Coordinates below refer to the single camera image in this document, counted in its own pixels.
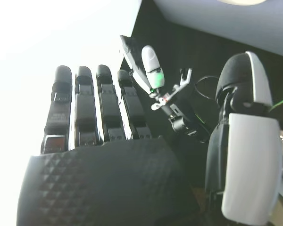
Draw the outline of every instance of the ceiling light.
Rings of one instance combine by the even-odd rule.
[[[260,4],[266,0],[218,0],[218,1],[237,6],[252,6],[252,5]]]

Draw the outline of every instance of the diamond textured surface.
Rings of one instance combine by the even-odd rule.
[[[164,140],[129,140],[31,157],[17,225],[154,226],[198,210]]]

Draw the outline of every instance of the robotic hand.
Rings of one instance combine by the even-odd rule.
[[[283,161],[278,121],[267,117],[273,103],[258,57],[246,52],[225,64],[216,90],[219,123],[210,136],[192,108],[173,101],[189,84],[191,68],[187,73],[181,70],[180,85],[174,85],[171,94],[161,95],[165,79],[154,49],[145,46],[140,52],[134,39],[121,35],[121,40],[134,79],[156,100],[152,110],[161,108],[175,131],[196,135],[200,142],[209,140],[205,184],[209,199],[221,200],[229,220],[266,224],[278,196]],[[209,207],[218,204],[210,202]]]
[[[122,53],[133,71],[137,84],[156,100],[152,110],[162,109],[168,116],[173,130],[186,135],[194,135],[202,143],[209,140],[210,132],[207,126],[196,116],[192,107],[186,101],[176,98],[176,94],[185,88],[191,79],[192,69],[181,69],[180,84],[173,86],[172,93],[161,94],[161,87],[165,84],[165,77],[158,58],[151,46],[139,50],[137,42],[121,35]]]

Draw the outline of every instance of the black cable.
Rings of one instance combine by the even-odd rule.
[[[202,77],[202,78],[200,78],[197,82],[194,82],[194,88],[195,88],[195,90],[196,90],[196,92],[198,92],[201,96],[203,96],[204,98],[206,98],[206,99],[209,99],[209,100],[214,100],[215,101],[215,98],[211,98],[211,97],[208,97],[207,95],[204,95],[203,93],[201,93],[199,90],[198,90],[198,88],[197,88],[197,85],[198,85],[198,83],[199,82],[201,82],[201,81],[203,81],[203,80],[205,80],[205,79],[212,79],[212,78],[214,78],[214,79],[219,79],[218,77],[216,77],[216,76],[212,76],[212,75],[208,75],[208,76],[204,76],[204,77]]]

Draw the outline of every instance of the black wall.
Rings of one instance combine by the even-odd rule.
[[[283,99],[283,56],[252,46],[221,38],[208,33],[179,26],[165,20],[152,0],[143,0],[132,37],[142,45],[151,45],[164,69],[168,91],[179,83],[180,67],[193,68],[193,76],[199,79],[206,75],[219,76],[226,61],[234,54],[252,51],[263,63],[269,78],[274,102]],[[217,80],[209,79],[199,89],[214,97]],[[171,145],[194,186],[204,185],[207,145],[194,138],[175,134],[167,117],[150,109],[153,99],[137,87],[149,127],[154,136],[163,135]],[[218,108],[214,101],[196,93],[190,85],[181,93],[194,107],[195,112],[212,128],[218,120]]]

